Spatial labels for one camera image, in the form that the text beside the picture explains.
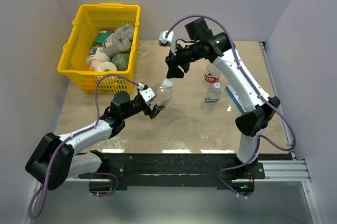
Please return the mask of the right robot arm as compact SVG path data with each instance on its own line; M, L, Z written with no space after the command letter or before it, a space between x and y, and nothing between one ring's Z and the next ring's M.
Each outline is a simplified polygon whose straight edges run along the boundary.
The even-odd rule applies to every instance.
M168 66L167 78L183 78L190 64L207 59L213 64L234 88L245 110L235 124L241 133L239 150L234 171L240 178L247 178L253 172L258 156L259 136L268 126L280 105L277 96L271 97L258 85L241 60L236 47L226 30L213 34L207 26L207 16L194 16L194 21L185 25L192 43L181 46L177 43L173 28L161 32L158 42L170 48L165 62Z

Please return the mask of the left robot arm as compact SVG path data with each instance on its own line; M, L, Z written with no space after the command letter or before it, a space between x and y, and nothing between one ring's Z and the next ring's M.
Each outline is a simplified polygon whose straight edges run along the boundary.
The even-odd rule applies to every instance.
M97 122L68 134L44 135L25 170L48 190L55 190L69 177L85 173L105 177L109 165L102 160L101 154L82 154L82 150L116 136L125 127L125 120L140 112L155 118L164 106L155 104L154 99L151 89L139 91L134 99L124 91L115 94Z

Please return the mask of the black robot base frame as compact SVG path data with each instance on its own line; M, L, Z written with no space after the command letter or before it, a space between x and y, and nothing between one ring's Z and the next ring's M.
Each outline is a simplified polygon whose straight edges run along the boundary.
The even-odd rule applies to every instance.
M90 191L106 192L109 185L128 187L213 187L232 188L249 196L255 181L265 178L257 160L242 166L235 154L103 154L98 171L80 175L89 179Z

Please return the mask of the clear white bottle cap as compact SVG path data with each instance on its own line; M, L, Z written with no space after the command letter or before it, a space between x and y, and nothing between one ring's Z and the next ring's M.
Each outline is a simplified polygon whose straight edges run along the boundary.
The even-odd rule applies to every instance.
M220 83L214 83L214 84L213 84L213 87L214 87L215 89L220 89L220 88L221 88L221 84L220 84Z

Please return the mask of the clear bottle with red ring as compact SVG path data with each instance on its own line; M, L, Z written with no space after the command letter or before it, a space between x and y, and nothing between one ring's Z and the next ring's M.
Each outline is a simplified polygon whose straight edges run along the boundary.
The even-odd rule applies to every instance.
M206 67L204 80L208 83L217 83L221 77L221 72L211 63Z

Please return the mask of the clear labelled bottle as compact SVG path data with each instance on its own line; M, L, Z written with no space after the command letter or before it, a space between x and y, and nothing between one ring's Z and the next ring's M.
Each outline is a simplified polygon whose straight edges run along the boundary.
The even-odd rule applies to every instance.
M215 89L213 85L209 86L205 93L205 98L203 100L203 108L208 111L215 110L221 98L221 94L222 94L221 88Z

